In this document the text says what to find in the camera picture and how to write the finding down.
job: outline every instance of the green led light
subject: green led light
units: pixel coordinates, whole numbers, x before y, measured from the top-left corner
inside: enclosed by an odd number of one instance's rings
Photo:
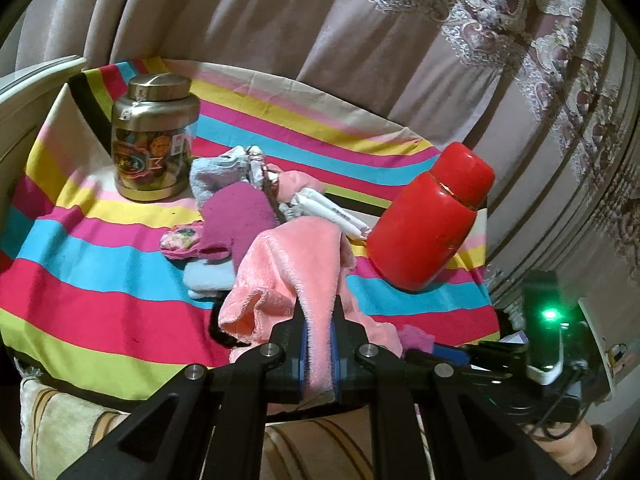
[[[545,321],[553,322],[559,319],[560,312],[556,308],[548,308],[542,311],[542,317],[545,318]]]

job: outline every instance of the red bottle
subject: red bottle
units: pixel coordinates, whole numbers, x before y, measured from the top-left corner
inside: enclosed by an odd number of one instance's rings
[[[471,150],[450,144],[380,217],[367,237],[369,259],[392,285],[422,290],[465,241],[494,178]]]

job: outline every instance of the jar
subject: jar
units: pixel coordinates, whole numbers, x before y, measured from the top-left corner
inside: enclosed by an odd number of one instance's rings
[[[141,74],[114,102],[111,154],[122,196],[154,202],[187,187],[200,113],[190,89],[191,79],[179,74]]]

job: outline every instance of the screw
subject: screw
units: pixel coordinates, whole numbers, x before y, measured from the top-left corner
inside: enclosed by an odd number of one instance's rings
[[[200,365],[189,365],[184,371],[185,377],[190,381],[195,381],[204,375],[204,368]]]
[[[378,347],[372,343],[366,343],[358,348],[358,352],[364,357],[375,357],[378,355]]]
[[[276,343],[265,343],[260,347],[260,353],[265,357],[273,357],[280,351],[280,347]]]
[[[446,363],[440,363],[433,369],[438,377],[451,377],[453,375],[453,367]]]

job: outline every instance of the black cable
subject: black cable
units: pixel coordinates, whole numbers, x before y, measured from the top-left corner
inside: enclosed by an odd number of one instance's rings
[[[533,426],[533,428],[527,432],[528,435],[532,435],[539,428],[542,428],[542,426],[546,423],[546,420],[548,419],[549,415],[551,415],[551,413],[553,413],[554,409],[556,409],[558,404],[560,404],[560,402],[562,401],[562,398],[567,393],[571,385],[574,384],[575,381],[577,381],[581,375],[582,375],[582,369],[576,368],[574,373],[569,377],[569,380],[567,381],[567,383],[564,385],[564,388],[562,388],[562,391],[558,395],[558,398],[556,399],[556,401],[551,405],[551,407],[548,410],[546,410],[546,413],[540,418],[540,420],[535,424],[535,426]]]
[[[590,407],[591,407],[591,404],[589,404],[586,408],[584,408],[580,412],[580,415],[578,415],[578,417],[572,422],[571,426],[569,426],[569,428],[563,431],[562,433],[557,435],[554,435],[553,433],[551,433],[549,431],[548,423],[542,425],[542,433],[544,433],[545,436],[547,438],[550,438],[551,440],[563,439],[564,437],[568,436],[573,430],[575,430],[575,428],[578,427],[578,425],[582,422],[582,420],[584,419],[584,416],[587,414],[587,411],[589,410]]]

